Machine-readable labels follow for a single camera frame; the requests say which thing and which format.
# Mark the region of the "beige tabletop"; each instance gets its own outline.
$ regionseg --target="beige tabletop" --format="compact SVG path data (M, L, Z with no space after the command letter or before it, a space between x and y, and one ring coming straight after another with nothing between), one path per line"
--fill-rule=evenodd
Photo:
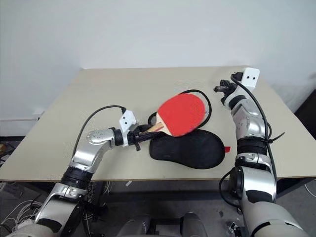
M188 89L202 90L211 101L213 113L202 129L217 134L225 146L231 147L219 166L197 170L154 160L149 156L149 142L143 142L139 152L130 146L115 147L105 153L93 180L219 179L234 165L237 142L230 111L221 104L222 94L215 93L213 88L242 68L82 70L2 166L0 179L58 181L68 167L78 132L93 111L106 105L122 105L144 124L163 101ZM262 77L254 95L273 128L272 137L285 131L271 146L277 176L316 176L315 139ZM82 137L94 129L119 128L120 116L120 109L101 111L87 125Z

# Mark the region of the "floor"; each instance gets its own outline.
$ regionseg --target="floor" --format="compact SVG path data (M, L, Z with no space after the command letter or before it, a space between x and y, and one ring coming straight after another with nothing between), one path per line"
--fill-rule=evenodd
M128 187L126 182L114 182L111 192L139 191L147 189L168 190L175 189L205 189L205 185L216 186L216 181L139 181L132 182ZM316 193L316 182L307 184L309 189ZM8 199L0 194L0 220L20 202L34 199L37 192L24 188L20 199ZM39 201L44 201L45 195L39 197ZM277 203L285 207L293 217L299 222L303 229L311 236L316 237L316 198L311 196L304 186L286 194L277 200ZM243 225L242 216L236 210L226 205L222 200L196 200L196 201L150 201L150 202L117 202L108 203L108 211L101 217L102 221L90 223L90 228L94 233L102 233L106 237L114 237L132 216L138 214L150 214L153 218L180 218L186 212L194 212L203 221L209 237L229 237L227 222L235 221L238 225ZM161 235L171 235L178 237L179 226L163 225L157 226ZM5 236L6 230L1 228L0 236ZM85 237L83 227L80 225L74 236Z

